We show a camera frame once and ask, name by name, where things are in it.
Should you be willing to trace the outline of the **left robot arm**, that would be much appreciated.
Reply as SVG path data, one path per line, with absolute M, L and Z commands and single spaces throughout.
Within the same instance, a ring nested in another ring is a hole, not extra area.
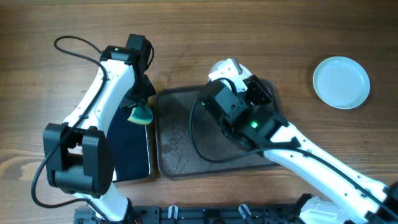
M 127 111 L 127 121 L 150 124 L 153 112 L 147 99 L 155 95 L 145 71 L 154 58 L 154 48 L 109 46 L 101 53 L 98 74 L 82 101 L 62 124 L 50 123 L 44 130 L 45 159 L 32 183 L 37 205 L 37 181 L 42 171 L 50 186 L 85 202 L 104 223 L 139 223 L 131 201 L 113 184 L 114 158 L 107 133 L 114 114 Z

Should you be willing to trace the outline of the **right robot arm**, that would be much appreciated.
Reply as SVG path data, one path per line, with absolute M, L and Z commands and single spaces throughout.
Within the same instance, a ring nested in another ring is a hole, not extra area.
M 298 223 L 397 223 L 397 188 L 361 175 L 305 137 L 280 113 L 269 96 L 255 102 L 242 80 L 222 78 L 222 117 L 228 137 L 296 173 L 329 199 L 304 195 L 292 215 Z

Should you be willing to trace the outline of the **green yellow sponge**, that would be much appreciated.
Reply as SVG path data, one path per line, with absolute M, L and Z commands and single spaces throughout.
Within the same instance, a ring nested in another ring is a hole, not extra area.
M 128 121 L 136 124 L 147 125 L 153 120 L 153 112 L 147 105 L 137 106 L 132 109 Z

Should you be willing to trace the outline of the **white plate front stained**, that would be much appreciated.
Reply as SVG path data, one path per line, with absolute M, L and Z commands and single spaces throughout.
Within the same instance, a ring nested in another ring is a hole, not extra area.
M 248 87 L 244 81 L 252 77 L 252 73 L 234 58 L 215 63 L 208 75 L 209 81 L 214 81 L 218 78 L 227 78 L 231 80 L 238 93 L 245 92 Z

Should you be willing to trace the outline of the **white plate back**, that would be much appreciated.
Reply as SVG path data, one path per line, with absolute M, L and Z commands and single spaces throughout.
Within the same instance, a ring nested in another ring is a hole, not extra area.
M 312 82 L 319 99 L 341 110 L 359 107 L 371 91 L 371 82 L 365 69 L 348 57 L 324 59 L 314 70 Z

